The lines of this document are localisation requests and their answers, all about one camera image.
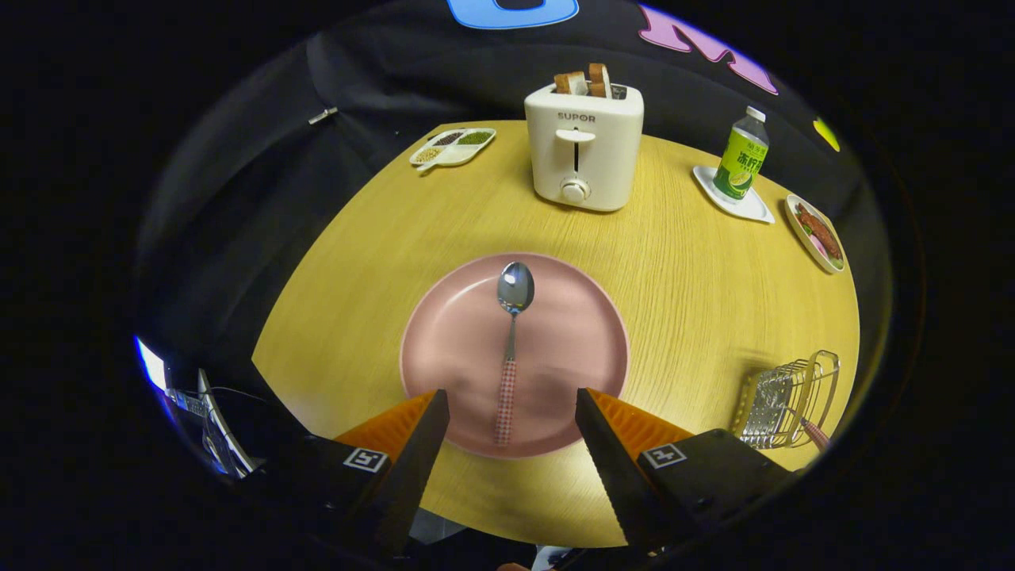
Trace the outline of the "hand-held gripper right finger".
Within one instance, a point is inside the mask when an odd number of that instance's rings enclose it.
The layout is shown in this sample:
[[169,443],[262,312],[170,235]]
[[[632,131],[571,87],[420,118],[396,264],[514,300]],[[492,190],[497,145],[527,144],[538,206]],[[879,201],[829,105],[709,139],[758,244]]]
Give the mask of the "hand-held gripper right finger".
[[710,536],[793,480],[731,431],[693,434],[593,388],[576,391],[576,425],[631,548]]

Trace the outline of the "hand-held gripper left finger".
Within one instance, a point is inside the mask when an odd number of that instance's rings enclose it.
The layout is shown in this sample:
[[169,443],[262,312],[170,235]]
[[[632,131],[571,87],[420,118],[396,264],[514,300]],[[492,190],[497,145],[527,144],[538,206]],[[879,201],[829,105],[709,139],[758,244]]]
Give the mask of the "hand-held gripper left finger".
[[263,466],[262,491],[327,546],[399,556],[449,423],[436,389],[332,439],[304,436]]

